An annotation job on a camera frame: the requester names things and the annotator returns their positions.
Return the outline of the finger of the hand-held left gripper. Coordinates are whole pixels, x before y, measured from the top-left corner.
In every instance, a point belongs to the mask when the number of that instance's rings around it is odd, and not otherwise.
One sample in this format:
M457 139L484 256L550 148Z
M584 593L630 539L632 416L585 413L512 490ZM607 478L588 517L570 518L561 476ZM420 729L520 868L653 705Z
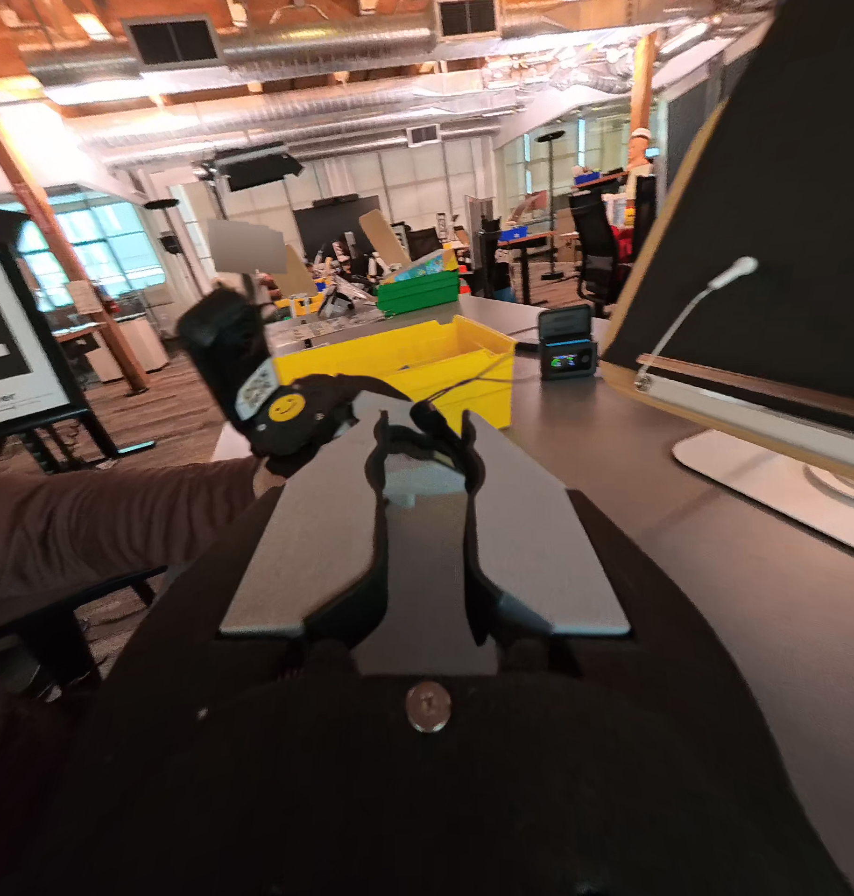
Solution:
M386 412L389 422L411 422L413 402L410 398L388 383L371 376L351 377L351 413L355 420L362 421L373 414Z

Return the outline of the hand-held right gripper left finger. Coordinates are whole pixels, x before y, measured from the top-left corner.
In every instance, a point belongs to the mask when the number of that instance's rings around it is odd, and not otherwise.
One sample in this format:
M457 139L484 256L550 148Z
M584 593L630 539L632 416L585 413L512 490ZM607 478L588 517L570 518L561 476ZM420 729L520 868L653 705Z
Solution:
M281 491L219 624L226 638L354 648L388 609L388 415L364 411Z

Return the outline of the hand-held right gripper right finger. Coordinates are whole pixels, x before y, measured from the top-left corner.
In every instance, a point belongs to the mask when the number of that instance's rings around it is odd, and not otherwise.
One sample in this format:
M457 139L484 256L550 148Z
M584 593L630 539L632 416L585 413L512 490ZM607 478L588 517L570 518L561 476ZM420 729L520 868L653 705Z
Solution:
M477 644L629 635L567 487L480 415L466 411L462 423L465 602Z

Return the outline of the yellow plastic bin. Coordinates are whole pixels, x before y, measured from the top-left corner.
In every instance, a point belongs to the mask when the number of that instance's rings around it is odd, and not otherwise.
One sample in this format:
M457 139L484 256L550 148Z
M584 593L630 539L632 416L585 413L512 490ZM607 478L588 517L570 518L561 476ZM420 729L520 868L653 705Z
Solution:
M457 315L278 357L275 367L286 383L307 375L375 378L412 401L430 401L458 434L466 411L501 430L511 422L516 344Z

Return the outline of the person's left forearm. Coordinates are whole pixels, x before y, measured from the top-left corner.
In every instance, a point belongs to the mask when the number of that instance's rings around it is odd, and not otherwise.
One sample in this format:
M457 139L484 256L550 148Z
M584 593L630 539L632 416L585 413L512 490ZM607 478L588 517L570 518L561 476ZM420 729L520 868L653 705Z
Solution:
M0 473L0 599L56 599L143 569L185 566L253 506L256 460Z

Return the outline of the beige cardboard sheet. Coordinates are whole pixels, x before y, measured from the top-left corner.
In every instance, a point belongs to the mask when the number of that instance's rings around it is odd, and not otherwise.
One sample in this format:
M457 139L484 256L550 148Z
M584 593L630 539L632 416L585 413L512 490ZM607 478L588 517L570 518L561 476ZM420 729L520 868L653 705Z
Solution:
M384 263L399 267L410 263L409 253L380 209L369 210L361 215L359 224L373 251Z
M285 245L283 268L281 272L271 272L271 276L284 298L319 295L314 278L291 245Z

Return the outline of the colourful printed box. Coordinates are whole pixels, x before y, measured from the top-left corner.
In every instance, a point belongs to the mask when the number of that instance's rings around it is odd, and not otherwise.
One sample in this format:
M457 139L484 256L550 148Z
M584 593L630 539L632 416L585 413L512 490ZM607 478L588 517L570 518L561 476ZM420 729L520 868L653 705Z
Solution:
M382 279L381 284L388 285L443 272L458 273L458 268L459 263L455 250L440 248L391 272Z

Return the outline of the black ceiling-hung panel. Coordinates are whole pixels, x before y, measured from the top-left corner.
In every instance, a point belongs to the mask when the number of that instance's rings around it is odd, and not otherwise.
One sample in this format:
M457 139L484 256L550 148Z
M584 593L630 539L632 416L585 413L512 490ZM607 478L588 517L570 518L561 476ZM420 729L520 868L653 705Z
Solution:
M208 179L223 181L231 194L298 176L304 167L282 141L222 151L202 163Z

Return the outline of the small black display device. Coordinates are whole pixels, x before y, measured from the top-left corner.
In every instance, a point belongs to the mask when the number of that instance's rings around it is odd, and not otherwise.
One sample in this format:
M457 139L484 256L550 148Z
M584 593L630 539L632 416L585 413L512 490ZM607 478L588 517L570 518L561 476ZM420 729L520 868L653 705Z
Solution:
M598 345L593 337L594 308L592 302L583 300L539 314L537 340L543 382L595 376Z

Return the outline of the framed printed marker sign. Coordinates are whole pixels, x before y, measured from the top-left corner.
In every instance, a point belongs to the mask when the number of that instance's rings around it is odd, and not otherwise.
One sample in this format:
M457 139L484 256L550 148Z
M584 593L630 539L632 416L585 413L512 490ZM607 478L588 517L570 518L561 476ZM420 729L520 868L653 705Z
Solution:
M89 412L14 252L0 245L0 437Z

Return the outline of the black floor stand pole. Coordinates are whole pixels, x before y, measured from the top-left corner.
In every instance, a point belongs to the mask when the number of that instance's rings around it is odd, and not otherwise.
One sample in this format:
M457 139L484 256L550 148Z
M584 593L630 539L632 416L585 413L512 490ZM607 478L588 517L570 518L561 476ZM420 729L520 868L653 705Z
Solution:
M558 127L542 134L538 138L538 143L547 148L547 173L548 185L546 190L546 211L548 214L548 235L547 235L547 251L549 269L541 275L541 280L545 282L559 282L563 279L563 271L557 267L556 248L555 248L555 232L556 232L556 213L555 213L555 144L556 141L565 135L565 129Z

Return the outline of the black double ceiling vent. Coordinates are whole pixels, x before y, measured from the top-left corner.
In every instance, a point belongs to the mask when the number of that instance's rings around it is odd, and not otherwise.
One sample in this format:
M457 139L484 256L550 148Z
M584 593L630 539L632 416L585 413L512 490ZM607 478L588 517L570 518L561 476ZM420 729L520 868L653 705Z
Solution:
M208 14L134 17L120 23L143 73L224 64L218 32Z

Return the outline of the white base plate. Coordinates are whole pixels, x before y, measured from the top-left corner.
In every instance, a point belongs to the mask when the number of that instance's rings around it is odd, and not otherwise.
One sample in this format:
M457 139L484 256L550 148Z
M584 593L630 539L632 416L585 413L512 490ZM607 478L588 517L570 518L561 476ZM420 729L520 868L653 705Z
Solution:
M854 551L854 480L708 430L676 442L679 465Z

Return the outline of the silver corrugated ceiling duct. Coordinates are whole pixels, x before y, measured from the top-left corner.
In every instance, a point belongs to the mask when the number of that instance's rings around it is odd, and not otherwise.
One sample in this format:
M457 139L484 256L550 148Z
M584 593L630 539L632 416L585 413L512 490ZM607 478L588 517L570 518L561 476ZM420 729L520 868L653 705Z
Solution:
M295 77L297 73L315 72L332 64L352 68L354 63L398 56L431 57L438 44L438 16L435 9L429 8L417 14L327 19L217 32L224 64L206 68L143 73L125 33L123 39L20 49L19 55L29 74L46 88L135 81L144 74L220 68L247 77L253 72L272 70L278 77Z
M69 118L65 125L85 150L122 151L265 126L298 126L316 118L352 113L382 114L421 107L482 112L509 95L509 89L489 91L477 83L424 75Z

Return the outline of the black board with wooden frame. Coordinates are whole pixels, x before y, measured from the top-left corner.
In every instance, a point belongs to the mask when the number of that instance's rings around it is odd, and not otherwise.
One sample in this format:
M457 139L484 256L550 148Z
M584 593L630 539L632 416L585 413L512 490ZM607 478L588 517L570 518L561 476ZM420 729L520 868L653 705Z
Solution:
M854 1L779 7L684 157L600 370L854 480Z

